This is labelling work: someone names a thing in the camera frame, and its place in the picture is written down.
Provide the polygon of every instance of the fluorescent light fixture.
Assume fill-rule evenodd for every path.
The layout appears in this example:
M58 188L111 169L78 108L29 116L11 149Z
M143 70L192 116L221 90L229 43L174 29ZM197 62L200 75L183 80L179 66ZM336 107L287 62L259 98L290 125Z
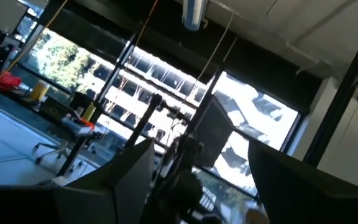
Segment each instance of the fluorescent light fixture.
M183 0L182 21L186 29L197 31L200 29L208 0Z

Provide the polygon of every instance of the desk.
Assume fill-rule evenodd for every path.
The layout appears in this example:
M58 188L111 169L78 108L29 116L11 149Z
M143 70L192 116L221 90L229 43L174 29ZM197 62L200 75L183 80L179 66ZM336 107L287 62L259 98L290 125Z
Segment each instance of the desk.
M21 85L20 88L24 88L25 90L28 90L28 87L25 85ZM58 171L57 176L65 175L68 171L68 169L73 164L75 158L77 157L80 149L82 148L82 145L89 139L95 137L96 134L101 134L103 131L99 127L95 127L94 130L90 130L89 127L81 127L80 129L74 129L72 126L68 125L70 123L73 123L72 121L68 119L55 119L54 117L50 116L47 113L43 113L39 110L38 106L35 106L31 101L28 100L27 97L25 97L25 92L22 90L19 91L0 91L0 94L8 97L10 100L14 101L18 105L23 106L27 110L35 113L36 115L42 117L43 119L47 120L48 122L52 123L54 126L57 126L62 131L68 133L70 136L71 142L74 142L75 145L73 146L73 149L71 150L71 153L68 155L67 160L65 161L64 165L62 165L62 168Z

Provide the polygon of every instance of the table leg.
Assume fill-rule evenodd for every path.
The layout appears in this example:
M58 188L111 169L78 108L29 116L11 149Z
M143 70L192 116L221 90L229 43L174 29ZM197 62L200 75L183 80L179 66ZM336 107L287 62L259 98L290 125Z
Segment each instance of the table leg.
M79 138L77 142L75 143L73 149L71 150L71 153L68 155L65 163L62 165L62 168L57 173L57 176L64 176L66 175L69 168L73 165L75 158L77 157L78 153L80 152L82 145L86 141L86 138Z

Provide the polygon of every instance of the ceiling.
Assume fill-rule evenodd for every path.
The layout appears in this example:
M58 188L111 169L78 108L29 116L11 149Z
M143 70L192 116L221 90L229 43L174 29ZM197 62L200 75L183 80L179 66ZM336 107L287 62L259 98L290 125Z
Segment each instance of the ceiling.
M358 49L358 0L216 0L208 19L322 78L341 78Z

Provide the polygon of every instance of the chair wheel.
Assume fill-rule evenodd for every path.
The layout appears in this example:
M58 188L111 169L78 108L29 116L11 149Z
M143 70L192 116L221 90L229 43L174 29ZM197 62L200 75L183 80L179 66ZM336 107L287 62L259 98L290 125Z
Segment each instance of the chair wheel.
M35 160L35 164L40 164L42 161L42 157L38 157L36 160Z

